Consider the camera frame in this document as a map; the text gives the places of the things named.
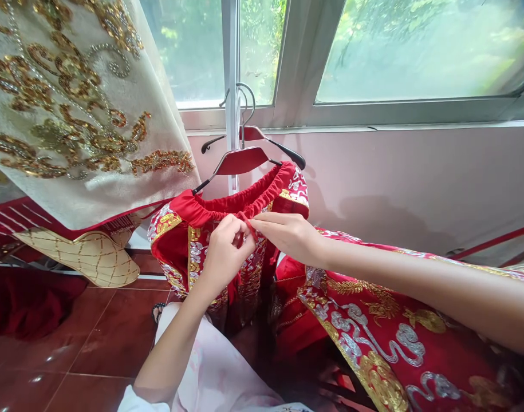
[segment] red dress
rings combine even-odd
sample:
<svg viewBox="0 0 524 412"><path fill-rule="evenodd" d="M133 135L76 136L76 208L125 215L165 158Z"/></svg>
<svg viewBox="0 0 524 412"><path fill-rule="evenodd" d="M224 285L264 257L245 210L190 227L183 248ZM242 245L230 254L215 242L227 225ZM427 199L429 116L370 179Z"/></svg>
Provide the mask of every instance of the red dress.
<svg viewBox="0 0 524 412"><path fill-rule="evenodd" d="M319 232L524 282L524 266L518 270L475 266L364 243L342 232ZM515 356L418 300L306 267L290 257L277 269L275 296L278 356L286 359L329 336L379 411L509 410L524 399L524 381L512 363Z"/></svg>
<svg viewBox="0 0 524 412"><path fill-rule="evenodd" d="M177 296L184 299L202 275L210 233L226 215L251 219L264 211L300 213L308 218L306 182L293 163L283 162L233 196L205 201L186 190L165 205L151 220L148 238ZM275 246L260 236L240 270L241 281L232 282L210 305L212 316L225 318L228 334L250 323L260 301L269 300L274 254Z"/></svg>

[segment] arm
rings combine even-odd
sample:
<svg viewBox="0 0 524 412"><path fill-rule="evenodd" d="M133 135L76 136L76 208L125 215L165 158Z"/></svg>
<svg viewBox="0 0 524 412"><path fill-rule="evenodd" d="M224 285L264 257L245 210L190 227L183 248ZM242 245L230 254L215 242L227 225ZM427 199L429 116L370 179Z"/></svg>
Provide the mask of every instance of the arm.
<svg viewBox="0 0 524 412"><path fill-rule="evenodd" d="M243 233L247 237L238 248ZM210 237L202 276L141 367L134 382L138 396L151 403L172 403L206 309L233 280L254 247L254 239L244 222L233 215L220 222Z"/></svg>
<svg viewBox="0 0 524 412"><path fill-rule="evenodd" d="M524 283L478 269L414 259L321 236L300 215L251 220L279 250L309 266L408 295L524 355Z"/></svg>

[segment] clothes hanger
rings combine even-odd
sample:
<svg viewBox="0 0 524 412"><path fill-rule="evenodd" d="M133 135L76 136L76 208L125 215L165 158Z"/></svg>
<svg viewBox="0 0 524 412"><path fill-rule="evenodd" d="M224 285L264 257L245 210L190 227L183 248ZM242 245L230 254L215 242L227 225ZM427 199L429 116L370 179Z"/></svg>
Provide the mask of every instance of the clothes hanger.
<svg viewBox="0 0 524 412"><path fill-rule="evenodd" d="M244 96L245 96L245 93L242 91L241 86L244 86L246 89L248 89L250 94L252 95L252 98L253 98L253 109L252 109L252 112L250 113L250 116L248 117L248 119L241 126L241 142L242 142L242 146L241 147L242 148L245 147L245 141L267 140L268 142L274 144L279 149L281 149L287 156L289 156L292 159L292 161L298 165L300 170L304 170L305 167L306 167L306 160L304 159L303 156L301 156L300 154L296 153L295 151L289 149L288 147L286 147L286 146L284 146L284 145L282 145L280 143L277 143L276 141L271 140L265 134L263 134L263 132L257 126L247 126L246 125L249 122L249 120L252 118L252 116L254 114L254 111L256 109L256 102L254 100L254 93L252 92L252 89L250 89L250 87L248 87L248 85L246 85L244 83L237 83L237 85L239 86L239 90L243 93ZM228 94L229 94L229 89L227 90L226 96L224 98L224 101L220 104L220 107L222 107L225 104ZM246 101L246 109L247 110L248 110L248 107L249 107L248 106L248 101ZM212 139L212 140L209 140L208 142L203 144L203 146L200 149L200 152L202 154L204 154L206 152L206 150L210 149L210 145L212 143L215 143L218 140L223 139L224 137L225 137L225 135L219 136L219 137L217 137L215 139Z"/></svg>
<svg viewBox="0 0 524 412"><path fill-rule="evenodd" d="M250 87L248 86L246 87L252 94L252 99L253 99L253 110L249 118L247 119L248 121L252 117L256 106L255 106L255 101L254 101L254 93L252 92ZM237 150L231 150L225 153L222 159L220 160L220 163L216 167L216 170L214 170L214 173L212 174L212 176L209 179L202 182L200 186L198 186L197 188L195 188L192 191L194 195L199 193L199 191L203 189L208 183L210 183L212 179L216 177L217 175L220 175L220 176L242 175L243 173L247 173L247 172L254 170L255 168L259 167L260 165L262 165L263 163L267 161L273 164L279 165L279 166L283 165L281 162L270 159L261 147L253 146L253 147L245 148L244 127L245 125L242 124L241 125L241 135L242 135L242 146L241 147L242 148L237 149Z"/></svg>

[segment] window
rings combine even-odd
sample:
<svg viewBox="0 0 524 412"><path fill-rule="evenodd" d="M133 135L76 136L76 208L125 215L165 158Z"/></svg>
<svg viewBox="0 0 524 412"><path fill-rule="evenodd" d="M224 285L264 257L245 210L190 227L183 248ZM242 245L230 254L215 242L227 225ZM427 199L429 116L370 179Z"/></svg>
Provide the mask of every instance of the window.
<svg viewBox="0 0 524 412"><path fill-rule="evenodd" d="M241 81L259 106L273 104L285 9L286 0L241 1Z"/></svg>
<svg viewBox="0 0 524 412"><path fill-rule="evenodd" d="M524 2L347 0L316 103L514 92Z"/></svg>
<svg viewBox="0 0 524 412"><path fill-rule="evenodd" d="M524 118L524 0L239 1L252 124ZM223 3L141 0L187 129L225 128Z"/></svg>
<svg viewBox="0 0 524 412"><path fill-rule="evenodd" d="M179 109L217 108L225 94L220 0L141 0Z"/></svg>

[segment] green foliage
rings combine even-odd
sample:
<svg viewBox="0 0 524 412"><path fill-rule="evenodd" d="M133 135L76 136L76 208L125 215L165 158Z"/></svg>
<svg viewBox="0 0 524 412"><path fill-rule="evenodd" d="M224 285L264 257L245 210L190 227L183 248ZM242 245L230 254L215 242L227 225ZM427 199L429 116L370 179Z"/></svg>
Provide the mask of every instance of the green foliage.
<svg viewBox="0 0 524 412"><path fill-rule="evenodd" d="M524 52L524 0L347 0L325 102L493 94Z"/></svg>
<svg viewBox="0 0 524 412"><path fill-rule="evenodd" d="M224 96L220 0L142 0L177 101ZM273 102L286 0L241 0L241 80Z"/></svg>
<svg viewBox="0 0 524 412"><path fill-rule="evenodd" d="M141 4L176 100L222 99L221 1ZM270 105L287 1L240 5L241 80ZM346 0L318 99L492 94L523 53L524 0Z"/></svg>

